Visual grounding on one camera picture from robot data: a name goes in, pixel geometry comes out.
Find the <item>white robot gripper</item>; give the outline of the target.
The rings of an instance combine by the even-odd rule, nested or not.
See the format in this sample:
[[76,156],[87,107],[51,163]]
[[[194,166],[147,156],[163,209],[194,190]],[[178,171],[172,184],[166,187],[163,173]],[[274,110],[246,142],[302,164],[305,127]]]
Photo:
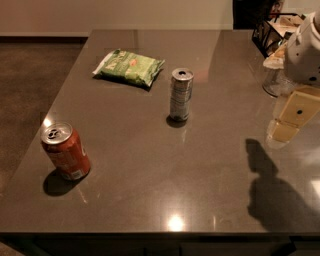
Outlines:
[[290,36],[284,70],[291,80],[308,85],[277,98],[266,136],[267,145],[274,149],[287,145],[320,111],[320,89],[312,87],[320,85],[320,9]]

